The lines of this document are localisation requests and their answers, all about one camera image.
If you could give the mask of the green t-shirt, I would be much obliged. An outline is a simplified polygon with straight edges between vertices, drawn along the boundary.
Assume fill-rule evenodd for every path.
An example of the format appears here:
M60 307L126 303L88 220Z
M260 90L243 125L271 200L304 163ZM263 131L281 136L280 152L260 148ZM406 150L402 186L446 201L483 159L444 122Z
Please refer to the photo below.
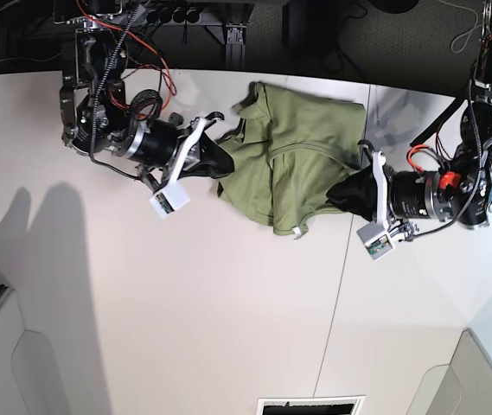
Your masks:
M237 129L220 142L235 166L218 183L220 200L297 239L313 217L339 213L327 193L361 168L363 104L253 82L237 113Z

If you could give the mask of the black power strip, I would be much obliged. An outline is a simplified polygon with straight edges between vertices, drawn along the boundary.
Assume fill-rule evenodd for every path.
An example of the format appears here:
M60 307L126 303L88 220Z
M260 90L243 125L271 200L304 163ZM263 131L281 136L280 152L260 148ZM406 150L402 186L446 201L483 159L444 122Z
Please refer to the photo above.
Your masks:
M188 3L149 2L142 6L145 8L147 22L162 24L198 23L204 10L202 6Z

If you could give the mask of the white vent slot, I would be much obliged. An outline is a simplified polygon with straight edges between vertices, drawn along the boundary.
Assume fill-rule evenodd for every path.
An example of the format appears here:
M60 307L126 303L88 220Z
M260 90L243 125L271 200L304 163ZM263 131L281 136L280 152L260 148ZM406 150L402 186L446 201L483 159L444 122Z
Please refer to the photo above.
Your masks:
M360 414L365 395L323 398L258 399L257 415L340 415Z

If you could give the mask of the grey partition right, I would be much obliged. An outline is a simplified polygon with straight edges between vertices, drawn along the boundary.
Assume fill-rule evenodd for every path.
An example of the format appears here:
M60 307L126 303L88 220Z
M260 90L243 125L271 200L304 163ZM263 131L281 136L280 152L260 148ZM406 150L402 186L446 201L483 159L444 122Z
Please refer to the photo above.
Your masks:
M461 334L449 363L428 369L409 414L492 414L492 359L472 329Z

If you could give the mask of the grey partition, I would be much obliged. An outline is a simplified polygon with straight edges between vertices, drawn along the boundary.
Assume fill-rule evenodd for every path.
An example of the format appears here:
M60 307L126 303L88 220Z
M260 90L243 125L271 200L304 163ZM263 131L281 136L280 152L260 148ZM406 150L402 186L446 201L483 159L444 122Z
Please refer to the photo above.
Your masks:
M0 414L72 412L51 341L26 329L18 296L0 295Z
M449 363L428 369L409 414L492 414L492 359L472 329L461 334Z

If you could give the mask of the grey partition left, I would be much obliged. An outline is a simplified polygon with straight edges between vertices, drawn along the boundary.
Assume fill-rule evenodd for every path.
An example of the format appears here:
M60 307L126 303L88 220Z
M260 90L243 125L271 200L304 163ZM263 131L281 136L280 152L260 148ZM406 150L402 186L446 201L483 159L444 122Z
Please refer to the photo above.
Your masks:
M18 296L0 295L0 414L72 412L51 341L26 329Z

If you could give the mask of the aluminium frame post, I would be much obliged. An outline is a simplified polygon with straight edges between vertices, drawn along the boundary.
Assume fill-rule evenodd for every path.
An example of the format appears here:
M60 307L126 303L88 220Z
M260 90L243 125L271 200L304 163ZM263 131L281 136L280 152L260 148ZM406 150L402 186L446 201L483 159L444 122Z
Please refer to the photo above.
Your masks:
M227 70L241 71L246 64L246 23L224 26L225 65Z

